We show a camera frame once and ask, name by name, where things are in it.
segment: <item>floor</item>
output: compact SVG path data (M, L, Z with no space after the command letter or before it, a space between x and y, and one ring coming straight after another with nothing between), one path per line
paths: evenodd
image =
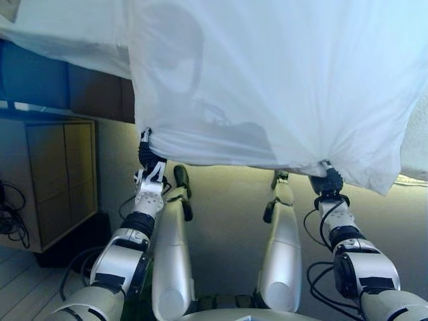
M30 252L0 247L0 320L44 320L62 302L59 286L64 272L39 267ZM66 296L82 287L78 276L70 276Z

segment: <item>robot forearm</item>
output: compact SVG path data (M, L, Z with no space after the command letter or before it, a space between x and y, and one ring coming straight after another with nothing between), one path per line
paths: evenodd
M400 291L393 262L362 234L349 211L348 198L339 193L340 176L331 177L311 179L311 183L321 194L315 206L322 218L320 233L334 256L336 289L359 305L365 320L428 320L428 302Z

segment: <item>black cable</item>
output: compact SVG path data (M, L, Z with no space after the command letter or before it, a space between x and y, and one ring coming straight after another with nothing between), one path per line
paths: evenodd
M332 262L316 262L313 263L312 265L309 266L309 268L306 270L306 279L308 280L308 283L310 285L310 293L311 295L316 298L318 301L326 304L327 306L330 306L332 309L344 314L345 316L348 316L349 318L356 320L356 321L363 321L362 319L350 314L349 312L339 308L336 305L340 305L340 306L344 306L345 308L350 308L356 311L359 311L359 309L356 306L351 306L350 304L345 304L342 302L337 302L334 301L330 298L327 298L325 295L323 295L317 288L316 288L316 284L330 271L332 271L334 269L333 266L328 267L327 269L325 269L323 272L321 272L314 281L311 281L310 279L310 271L313 267L317 266L317 265L332 265Z
M25 198L24 194L19 190L19 188L16 187L15 185L13 185L12 183L5 182L5 181L1 181L0 185L9 187L10 189L13 189L15 192L17 192L19 194L19 196L22 199L22 205L20 207L18 207L17 209L15 209L15 211L22 210L25 207L25 204L27 203L27 199Z
M331 263L331 262L322 262L322 263L325 263L325 264L327 264L327 263L329 263L329 265L332 265L333 263ZM310 274L310 270L314 267L315 265L311 265L310 266L310 268L309 268L309 274ZM338 305L338 306L343 306L343 307L345 307L345 308L349 308L349 309L353 309L353 310L356 310L356 311L358 311L358 307L356 307L356 306L353 306L353 305L351 305L351 304L347 304L347 303L342 303L342 302L339 302L339 301L335 301L335 300L333 300L333 299L330 299L330 298L328 298L327 296L325 296L323 293L321 293L316 287L315 287L315 285L318 283L318 281L325 275L325 274L327 274L328 272L330 272L331 270L333 270L334 269L334 267L329 267L329 268L327 268L327 269L325 269L322 273L320 273L319 275L318 275L318 277L314 280L314 281L312 281L312 283L310 282L310 280L308 279L308 281L309 281L309 283L310 283L310 285L311 285L311 291L313 290L314 292L316 292L321 298L323 298L324 300L326 300L326 301L329 301L330 303L333 303L333 304L336 304L336 305Z
M119 216L123 219L123 220L125 220L125 216L123 216L123 214L122 214L122 209L123 209L123 207L126 205L126 204L128 204L131 200L133 200L135 198L135 195L133 195L133 196L131 196L129 199L127 199L125 202L123 202L122 204L121 204L121 206L119 206Z
M318 241L314 236L312 236L312 234L309 232L308 226L306 226L306 220L307 220L307 219L308 219L308 217L309 217L313 212L315 212L315 211L316 211L316 209L313 209L313 210L311 210L311 212L309 212L308 214L306 214L305 218L303 219L303 227L304 227L304 229L305 229L306 233L309 235L309 237L310 237L311 239L313 239L316 243L318 243L318 244L320 244L320 245L322 245L322 246L326 247L326 245L325 245L324 243L322 243L322 242Z
M22 210L27 203L25 195L18 187L10 182L0 181L0 186L2 188L9 187L10 189L14 190L19 194L22 200L22 204L18 208L15 208L6 199L4 199L3 203L0 204L0 211L3 212L3 216L0 217L0 234L7 235L7 238L11 241L22 242L22 246L25 249L28 249L30 246L29 232L21 215L18 213L18 211Z
M324 237L324 232L323 232L324 222L326 221L327 217L328 217L331 213L333 213L333 211L334 211L335 209L337 209L339 206L341 206L341 204L343 204L344 202L345 202L345 200L344 200L344 199L342 199L339 203L335 204L335 206L333 206L331 209L329 209L329 210L327 211L327 213L326 213L326 214L322 217L322 219L321 219L321 223L320 223L320 235L321 235L322 241L324 242L325 246L330 250L330 252L333 252L333 249L332 249L331 245L329 245L329 244L327 243L326 238Z
M86 249L85 251L80 252L78 255L76 255L71 262L68 264L68 267L66 269L66 272L64 274L64 277L62 278L61 281L61 285L60 285L60 296L61 296L61 300L66 301L66 296L64 295L64 286L66 284L67 281L67 277L68 274L70 273L73 264L75 264L75 262L80 259L83 255L86 255L88 253L91 253L93 251L101 251L104 249L104 246L98 246L98 247L91 247L90 249Z
M172 189L172 187L173 187L173 186L172 186L170 183L168 183L168 182L166 182L166 183L165 183L165 185L167 185L167 186L168 186L168 188L163 190L163 192L162 192L162 196L163 196L163 195L165 195L165 194L167 194L167 193Z
M86 266L88 265L89 260L92 259L95 255L98 255L98 252L91 253L90 255L88 255L87 258L83 261L82 266L80 268L80 278L81 278L82 284L84 286L88 286L89 285L86 282L86 278L85 278L85 269L86 269Z

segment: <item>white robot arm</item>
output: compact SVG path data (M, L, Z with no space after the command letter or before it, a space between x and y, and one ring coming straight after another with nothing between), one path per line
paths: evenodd
M128 215L96 260L90 286L70 296L47 320L117 321L125 299L140 293L146 277L149 261L146 252L154 223L164 209L161 194L166 160L150 152L149 134L150 130L144 132L140 144L140 161L145 171L140 171L136 178L138 190L133 213ZM311 183L320 195L315 204L322 217L322 238L334 256L337 290L358 304L365 320L427 321L428 302L400 291L400 280L393 263L366 240L355 224L348 208L349 200L339 193L343 184L340 175L329 162L324 165L327 177L311 178ZM272 207L274 225L257 286L266 308L272 310L222 309L191 313L195 295L183 221L190 220L192 214L187 208L187 189L181 187L169 195L156 239L152 300L158 320L314 320L291 313L298 306L300 290L297 284L290 283L291 270L282 273L276 266L284 262L278 258L294 257L294 269L300 269L298 236L284 234L288 229L282 226L288 226L290 221L295 224L290 219L293 215L288 215L292 199L279 197L282 194L277 192L288 186L284 184L286 178L279 177L278 180L282 184L275 189L278 200ZM291 290L289 301L273 300L276 294L283 292L275 287L271 289L270 285L278 282L287 284Z
M145 170L140 170L135 177L134 211L98 256L91 271L90 286L71 295L47 320L120 320L125 299L139 295L150 261L146 252L156 216L164 205L166 160L150 152L149 135L148 129L142 134L140 143L139 156Z
M392 261L368 241L355 224L348 198L339 193L343 184L340 175L330 162L322 163L327 177L311 177L310 180L320 195L315 206L322 218L323 242L334 256L336 289L358 304L365 320L428 320L428 302L401 291Z

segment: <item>white cloth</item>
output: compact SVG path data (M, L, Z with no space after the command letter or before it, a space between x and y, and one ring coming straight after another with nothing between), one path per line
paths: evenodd
M428 80L428 1L133 0L136 124L161 156L385 194Z
M0 37L39 55L130 78L127 0L21 0Z

